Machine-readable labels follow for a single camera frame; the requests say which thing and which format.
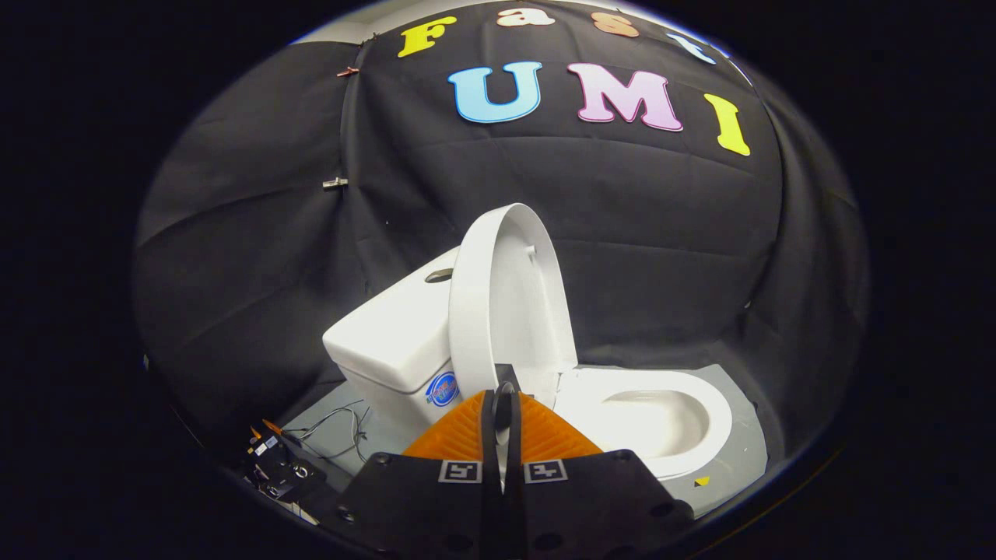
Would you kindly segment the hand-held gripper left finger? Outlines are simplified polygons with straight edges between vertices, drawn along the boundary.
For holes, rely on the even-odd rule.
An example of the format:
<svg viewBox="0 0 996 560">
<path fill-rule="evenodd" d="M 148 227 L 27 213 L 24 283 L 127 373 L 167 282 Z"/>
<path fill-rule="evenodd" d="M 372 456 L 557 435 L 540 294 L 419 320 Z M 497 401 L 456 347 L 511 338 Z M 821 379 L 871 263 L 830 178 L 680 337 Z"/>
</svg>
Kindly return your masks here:
<svg viewBox="0 0 996 560">
<path fill-rule="evenodd" d="M 328 511 L 367 559 L 501 559 L 494 390 L 463 401 L 402 453 L 376 453 Z"/>
</svg>

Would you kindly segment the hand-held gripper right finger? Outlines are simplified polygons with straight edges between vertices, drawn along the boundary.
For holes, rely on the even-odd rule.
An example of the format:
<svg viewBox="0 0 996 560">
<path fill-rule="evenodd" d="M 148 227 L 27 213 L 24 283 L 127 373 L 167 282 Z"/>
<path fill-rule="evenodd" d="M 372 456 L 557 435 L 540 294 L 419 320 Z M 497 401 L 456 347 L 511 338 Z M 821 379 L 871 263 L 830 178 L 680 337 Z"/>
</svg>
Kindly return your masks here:
<svg viewBox="0 0 996 560">
<path fill-rule="evenodd" d="M 522 558 L 645 559 L 693 525 L 693 508 L 634 451 L 600 450 L 520 391 L 508 401 L 506 499 Z"/>
</svg>

